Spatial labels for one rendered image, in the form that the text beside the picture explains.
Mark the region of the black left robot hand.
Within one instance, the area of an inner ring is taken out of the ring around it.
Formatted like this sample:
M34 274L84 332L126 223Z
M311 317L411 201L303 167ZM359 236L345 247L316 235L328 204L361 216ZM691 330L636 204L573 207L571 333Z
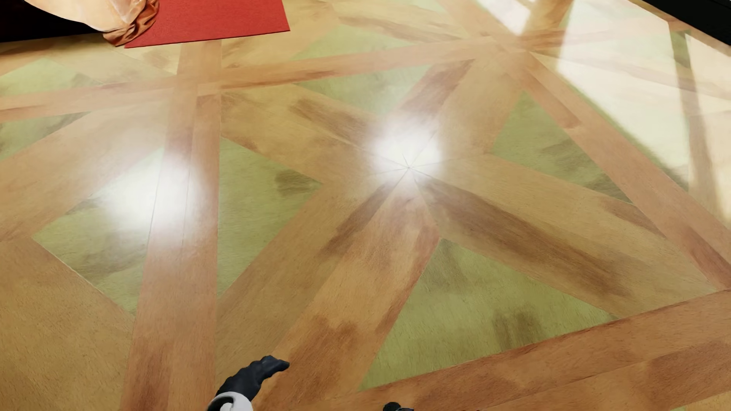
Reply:
M289 366L288 361L271 355L252 361L248 366L225 379L216 392L216 398L231 398L234 402L244 398L251 402L259 394L262 383L266 379L271 378L278 372L287 370Z

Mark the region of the beige draped cloth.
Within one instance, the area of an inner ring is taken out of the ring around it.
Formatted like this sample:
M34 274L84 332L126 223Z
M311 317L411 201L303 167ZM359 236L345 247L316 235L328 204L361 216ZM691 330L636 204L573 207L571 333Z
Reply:
M155 23L160 0L24 0L26 3L69 21L102 32L114 46L125 45Z

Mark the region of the red rug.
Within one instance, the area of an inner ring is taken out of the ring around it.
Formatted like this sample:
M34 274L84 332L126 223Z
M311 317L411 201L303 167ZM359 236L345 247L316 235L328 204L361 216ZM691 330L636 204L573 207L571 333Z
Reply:
M125 47L223 40L289 30L282 0L159 0L152 26Z

